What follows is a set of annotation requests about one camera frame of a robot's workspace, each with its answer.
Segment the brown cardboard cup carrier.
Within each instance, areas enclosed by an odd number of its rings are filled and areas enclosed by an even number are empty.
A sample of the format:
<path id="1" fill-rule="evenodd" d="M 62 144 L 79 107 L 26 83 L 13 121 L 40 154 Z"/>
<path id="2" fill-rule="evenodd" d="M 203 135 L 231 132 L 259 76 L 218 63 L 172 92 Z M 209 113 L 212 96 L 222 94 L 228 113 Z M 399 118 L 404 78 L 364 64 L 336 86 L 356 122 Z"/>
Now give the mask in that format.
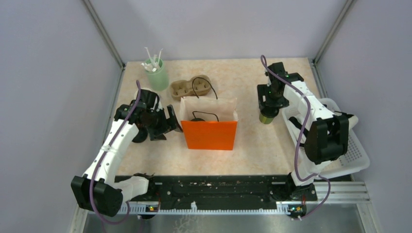
<path id="1" fill-rule="evenodd" d="M 211 89 L 211 81 L 207 75 L 198 75 L 190 80 L 178 80 L 170 84 L 170 94 L 174 100 L 187 96 L 204 96 Z"/>

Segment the stack of black lids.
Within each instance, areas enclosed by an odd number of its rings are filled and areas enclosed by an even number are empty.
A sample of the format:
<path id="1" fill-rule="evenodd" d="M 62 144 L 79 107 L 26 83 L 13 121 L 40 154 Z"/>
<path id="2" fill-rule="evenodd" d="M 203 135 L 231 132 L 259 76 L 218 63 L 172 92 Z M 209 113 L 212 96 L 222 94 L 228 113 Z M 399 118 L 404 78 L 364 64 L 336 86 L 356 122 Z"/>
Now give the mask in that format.
<path id="1" fill-rule="evenodd" d="M 147 139 L 147 137 L 148 137 L 147 132 L 139 131 L 138 134 L 132 139 L 132 142 L 142 143 Z"/>

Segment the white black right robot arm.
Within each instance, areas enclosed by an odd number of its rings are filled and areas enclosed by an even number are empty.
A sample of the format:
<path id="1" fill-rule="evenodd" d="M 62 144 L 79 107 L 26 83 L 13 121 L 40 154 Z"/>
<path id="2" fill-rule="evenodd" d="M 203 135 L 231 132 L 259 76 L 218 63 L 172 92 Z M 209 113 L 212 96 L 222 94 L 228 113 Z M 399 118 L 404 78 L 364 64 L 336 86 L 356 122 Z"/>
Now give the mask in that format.
<path id="1" fill-rule="evenodd" d="M 304 186 L 313 183 L 332 161 L 347 153 L 350 130 L 349 117 L 327 109 L 307 87 L 298 73 L 289 74 L 282 62 L 262 62 L 267 84 L 257 86 L 259 120 L 269 124 L 285 107 L 298 115 L 287 121 L 298 129 L 292 182 L 285 186 L 291 200 L 304 195 Z"/>

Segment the aluminium frame rail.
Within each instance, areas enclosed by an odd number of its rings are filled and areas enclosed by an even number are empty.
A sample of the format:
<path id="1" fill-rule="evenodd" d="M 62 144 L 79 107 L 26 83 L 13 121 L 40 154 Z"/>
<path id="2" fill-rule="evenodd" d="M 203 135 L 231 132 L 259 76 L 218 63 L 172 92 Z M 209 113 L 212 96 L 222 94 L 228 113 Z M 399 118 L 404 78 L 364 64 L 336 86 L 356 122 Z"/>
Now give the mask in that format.
<path id="1" fill-rule="evenodd" d="M 347 17 L 349 12 L 353 8 L 353 6 L 356 4 L 356 2 L 357 2 L 357 0 L 346 0 L 345 1 L 342 9 L 340 10 L 340 12 L 337 15 L 334 23 L 332 24 L 332 27 L 330 28 L 330 30 L 327 33 L 323 43 L 320 46 L 318 52 L 316 53 L 316 56 L 312 60 L 314 67 L 317 66 L 320 63 L 324 53 L 328 49 L 330 43 L 332 42 L 332 40 L 334 39 L 336 33 L 338 32 L 341 25 L 343 24 L 343 21 L 345 20 L 345 18 Z"/>
<path id="2" fill-rule="evenodd" d="M 98 12 L 95 10 L 92 2 L 90 0 L 81 0 L 82 4 L 86 8 L 92 22 L 94 23 L 95 27 L 97 28 L 97 31 L 105 43 L 107 49 L 109 50 L 110 54 L 112 57 L 115 59 L 116 63 L 120 67 L 121 70 L 124 70 L 125 68 L 125 63 L 121 59 L 120 53 L 118 52 L 115 44 L 113 43 L 109 33 L 107 32 L 102 20 L 99 17 Z"/>

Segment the white plastic basket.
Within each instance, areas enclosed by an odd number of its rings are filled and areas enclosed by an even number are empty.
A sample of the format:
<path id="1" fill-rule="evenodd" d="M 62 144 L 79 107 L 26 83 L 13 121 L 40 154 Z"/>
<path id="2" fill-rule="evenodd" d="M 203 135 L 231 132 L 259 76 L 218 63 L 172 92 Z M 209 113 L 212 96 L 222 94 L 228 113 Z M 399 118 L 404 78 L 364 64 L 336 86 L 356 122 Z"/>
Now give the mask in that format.
<path id="1" fill-rule="evenodd" d="M 290 117 L 296 117 L 298 120 L 303 120 L 303 116 L 294 107 L 286 107 L 281 110 L 282 118 L 287 126 L 290 137 L 294 144 L 297 143 L 299 130 L 289 121 Z M 358 140 L 355 132 L 351 129 L 348 135 L 348 149 L 347 153 L 341 155 L 337 160 L 331 162 L 326 166 L 321 176 L 328 179 L 340 176 L 350 175 L 366 169 L 370 166 L 370 159 Z"/>

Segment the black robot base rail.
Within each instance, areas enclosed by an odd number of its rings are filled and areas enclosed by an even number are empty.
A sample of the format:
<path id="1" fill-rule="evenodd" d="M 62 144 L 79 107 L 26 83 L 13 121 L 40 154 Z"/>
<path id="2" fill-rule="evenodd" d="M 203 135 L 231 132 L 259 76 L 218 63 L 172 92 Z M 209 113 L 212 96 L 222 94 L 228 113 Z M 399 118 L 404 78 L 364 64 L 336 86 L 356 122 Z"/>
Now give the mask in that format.
<path id="1" fill-rule="evenodd" d="M 161 210 L 273 210 L 278 201 L 317 201 L 314 185 L 294 187 L 289 175 L 147 176 L 146 194 L 133 202 L 160 202 Z"/>

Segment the green paper coffee cup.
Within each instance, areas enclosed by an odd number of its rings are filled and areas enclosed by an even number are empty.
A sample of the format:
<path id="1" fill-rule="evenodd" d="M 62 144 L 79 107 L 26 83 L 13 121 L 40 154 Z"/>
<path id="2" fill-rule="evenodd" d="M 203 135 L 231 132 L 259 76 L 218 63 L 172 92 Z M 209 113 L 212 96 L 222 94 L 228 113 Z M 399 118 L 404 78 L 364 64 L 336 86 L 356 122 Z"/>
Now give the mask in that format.
<path id="1" fill-rule="evenodd" d="M 272 123 L 272 121 L 274 120 L 274 118 L 275 118 L 275 116 L 267 116 L 267 115 L 265 115 L 265 114 L 263 114 L 263 113 L 260 113 L 260 114 L 259 114 L 259 121 L 260 121 L 262 124 L 270 124 L 270 123 Z"/>

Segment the right aluminium frame rail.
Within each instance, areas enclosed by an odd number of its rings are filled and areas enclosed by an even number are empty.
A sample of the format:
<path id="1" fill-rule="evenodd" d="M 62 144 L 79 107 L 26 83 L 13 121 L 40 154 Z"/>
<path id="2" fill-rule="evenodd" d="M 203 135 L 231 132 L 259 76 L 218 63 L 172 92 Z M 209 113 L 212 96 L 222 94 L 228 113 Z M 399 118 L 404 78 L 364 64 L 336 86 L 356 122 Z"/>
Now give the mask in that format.
<path id="1" fill-rule="evenodd" d="M 338 32 L 341 25 L 343 24 L 343 21 L 345 20 L 345 18 L 347 17 L 349 12 L 353 8 L 353 6 L 356 4 L 356 2 L 357 2 L 357 0 L 346 0 L 345 1 L 342 9 L 340 10 L 340 12 L 337 15 L 334 23 L 332 24 L 332 27 L 330 28 L 330 30 L 327 33 L 323 43 L 320 46 L 318 52 L 316 53 L 316 56 L 312 60 L 314 67 L 317 66 L 320 63 L 324 53 L 328 49 L 330 43 L 332 42 L 332 40 L 334 39 L 336 33 Z"/>

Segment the orange paper bag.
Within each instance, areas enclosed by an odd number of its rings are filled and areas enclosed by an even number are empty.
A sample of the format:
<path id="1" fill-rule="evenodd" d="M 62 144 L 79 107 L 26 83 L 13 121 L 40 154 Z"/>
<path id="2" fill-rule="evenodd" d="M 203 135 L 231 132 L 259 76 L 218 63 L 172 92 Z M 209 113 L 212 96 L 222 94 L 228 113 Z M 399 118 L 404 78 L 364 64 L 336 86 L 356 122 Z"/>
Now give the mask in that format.
<path id="1" fill-rule="evenodd" d="M 204 96 L 180 100 L 180 122 L 187 147 L 192 150 L 233 150 L 238 114 L 236 98 L 220 98 L 211 84 Z M 205 121 L 193 122 L 193 118 Z"/>

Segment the stack of green paper cups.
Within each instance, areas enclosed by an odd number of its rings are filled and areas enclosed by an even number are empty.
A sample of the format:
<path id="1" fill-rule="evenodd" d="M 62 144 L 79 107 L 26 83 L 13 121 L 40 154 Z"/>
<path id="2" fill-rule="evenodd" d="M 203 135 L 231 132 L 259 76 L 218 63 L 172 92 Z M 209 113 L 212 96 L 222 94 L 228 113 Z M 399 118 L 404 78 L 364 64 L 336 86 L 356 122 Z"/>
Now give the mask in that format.
<path id="1" fill-rule="evenodd" d="M 150 88 L 141 88 L 140 90 L 138 89 L 138 90 L 135 92 L 135 96 L 137 97 L 137 95 L 138 95 L 140 92 L 141 92 L 141 95 L 146 95 L 146 94 L 148 94 L 149 92 L 152 92 L 152 90 L 151 90 Z"/>

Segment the black white cloth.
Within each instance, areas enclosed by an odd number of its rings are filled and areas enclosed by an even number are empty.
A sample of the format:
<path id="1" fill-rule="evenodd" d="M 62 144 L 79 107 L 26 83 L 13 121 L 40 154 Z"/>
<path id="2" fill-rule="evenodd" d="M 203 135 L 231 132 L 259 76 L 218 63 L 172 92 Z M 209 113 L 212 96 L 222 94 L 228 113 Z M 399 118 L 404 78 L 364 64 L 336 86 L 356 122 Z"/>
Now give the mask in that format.
<path id="1" fill-rule="evenodd" d="M 349 128 L 349 130 L 351 130 L 359 121 L 359 118 L 354 114 L 348 114 L 348 113 L 339 112 L 339 111 L 334 111 L 334 114 L 337 115 L 337 116 L 346 116 L 348 118 L 348 121 L 349 121 L 348 128 Z M 292 116 L 288 119 L 288 122 L 292 126 L 293 133 L 294 134 L 299 134 L 299 132 L 302 128 L 301 121 L 298 120 L 296 117 Z"/>

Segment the green straw holder cup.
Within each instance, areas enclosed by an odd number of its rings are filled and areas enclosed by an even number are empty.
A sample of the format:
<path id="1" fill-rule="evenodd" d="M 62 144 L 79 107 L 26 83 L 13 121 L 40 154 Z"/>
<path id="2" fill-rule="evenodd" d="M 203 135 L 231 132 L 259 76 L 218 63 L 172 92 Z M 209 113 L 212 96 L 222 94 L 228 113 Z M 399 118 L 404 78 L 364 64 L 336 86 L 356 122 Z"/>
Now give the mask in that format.
<path id="1" fill-rule="evenodd" d="M 151 66 L 152 69 L 149 69 L 151 65 L 151 61 L 150 59 L 147 59 L 143 63 L 143 64 L 147 64 L 143 66 L 144 73 L 146 74 L 146 77 L 149 81 L 149 84 L 152 90 L 163 91 L 167 87 L 169 87 L 169 76 L 166 71 L 163 60 L 156 58 L 155 62 L 158 65 L 158 67 L 156 68 L 156 71 L 153 71 L 155 67 Z"/>

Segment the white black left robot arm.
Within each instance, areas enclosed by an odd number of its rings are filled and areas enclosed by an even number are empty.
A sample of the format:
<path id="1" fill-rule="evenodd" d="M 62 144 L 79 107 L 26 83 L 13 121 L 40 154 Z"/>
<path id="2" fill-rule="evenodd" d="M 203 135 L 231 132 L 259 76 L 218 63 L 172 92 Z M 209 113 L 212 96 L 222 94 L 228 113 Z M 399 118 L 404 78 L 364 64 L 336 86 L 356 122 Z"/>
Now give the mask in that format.
<path id="1" fill-rule="evenodd" d="M 137 91 L 135 99 L 116 110 L 110 132 L 92 164 L 82 176 L 73 177 L 70 186 L 79 207 L 113 217 L 137 196 L 153 199 L 156 188 L 149 175 L 132 175 L 119 182 L 115 177 L 127 148 L 138 143 L 139 136 L 166 140 L 170 131 L 183 131 L 173 106 L 163 107 L 159 95 L 150 89 Z"/>

